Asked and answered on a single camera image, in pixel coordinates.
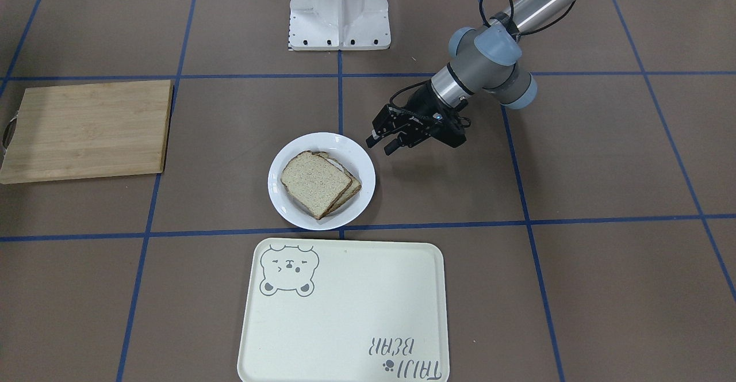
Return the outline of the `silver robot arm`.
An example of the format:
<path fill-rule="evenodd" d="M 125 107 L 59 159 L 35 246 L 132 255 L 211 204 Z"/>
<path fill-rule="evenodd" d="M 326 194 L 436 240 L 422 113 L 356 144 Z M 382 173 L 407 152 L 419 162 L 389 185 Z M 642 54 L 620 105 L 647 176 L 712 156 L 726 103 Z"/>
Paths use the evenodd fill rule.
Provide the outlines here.
<path fill-rule="evenodd" d="M 384 138 L 386 155 L 413 148 L 433 138 L 451 148 L 467 140 L 470 120 L 460 112 L 479 91 L 490 93 L 504 107 L 528 106 L 537 94 L 537 83 L 518 64 L 519 41 L 559 22 L 577 0 L 510 0 L 508 7 L 490 16 L 478 3 L 482 24 L 455 31 L 448 42 L 450 61 L 430 79 L 409 87 L 412 95 L 404 106 L 391 97 L 373 119 L 366 146 Z"/>

